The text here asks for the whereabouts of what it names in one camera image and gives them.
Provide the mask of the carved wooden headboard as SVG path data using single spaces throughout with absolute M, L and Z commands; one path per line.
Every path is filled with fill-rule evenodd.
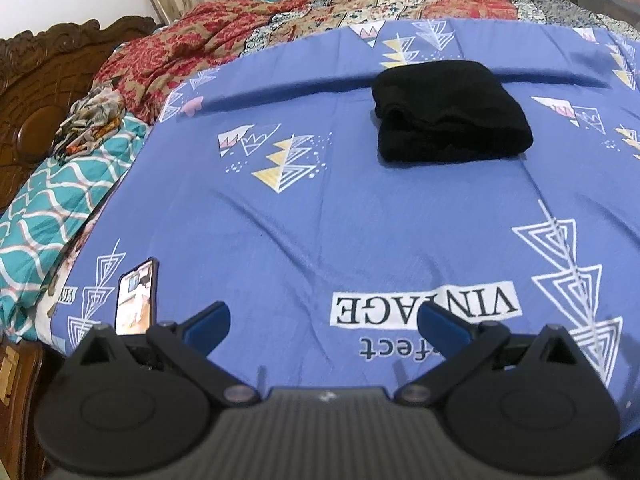
M 73 102 L 123 42 L 149 36 L 152 18 L 125 16 L 107 28 L 96 20 L 29 30 L 1 41 L 1 208 L 45 159 Z

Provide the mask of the red floral blanket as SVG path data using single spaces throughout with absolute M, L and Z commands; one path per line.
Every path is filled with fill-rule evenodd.
M 220 0 L 199 4 L 152 35 L 118 47 L 93 78 L 152 124 L 171 90 L 206 68 L 276 44 L 377 20 L 515 20 L 512 0 Z

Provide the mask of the crumpled floral cloth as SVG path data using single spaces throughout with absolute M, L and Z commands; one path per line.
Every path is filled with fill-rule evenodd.
M 59 164 L 86 156 L 115 134 L 124 120 L 124 98 L 111 84 L 100 84 L 76 101 L 54 134 L 49 156 Z

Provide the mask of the black pants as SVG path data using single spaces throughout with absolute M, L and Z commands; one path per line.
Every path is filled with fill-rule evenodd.
M 378 152 L 392 164 L 509 158 L 534 143 L 521 105 L 477 62 L 389 68 L 371 90 L 380 122 Z

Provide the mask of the teal white patterned quilt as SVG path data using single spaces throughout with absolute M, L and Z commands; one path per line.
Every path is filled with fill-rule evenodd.
M 127 114 L 91 153 L 49 157 L 1 217 L 1 331 L 9 340 L 37 338 L 35 304 L 64 249 L 126 174 L 150 127 Z

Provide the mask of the smartphone with lit screen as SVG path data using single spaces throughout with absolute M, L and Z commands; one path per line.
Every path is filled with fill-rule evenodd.
M 122 274 L 118 282 L 115 307 L 115 333 L 144 334 L 156 320 L 158 261 L 147 258 Z

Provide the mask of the blue patterned bedsheet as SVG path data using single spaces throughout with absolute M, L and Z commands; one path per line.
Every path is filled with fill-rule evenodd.
M 399 166 L 373 79 L 473 61 L 521 105 L 513 158 Z M 420 304 L 514 332 L 568 329 L 639 426 L 639 43 L 491 20 L 352 25 L 179 84 L 63 269 L 41 337 L 115 326 L 118 282 L 158 261 L 156 317 L 221 300 L 215 363 L 261 389 L 397 388 L 437 365 Z

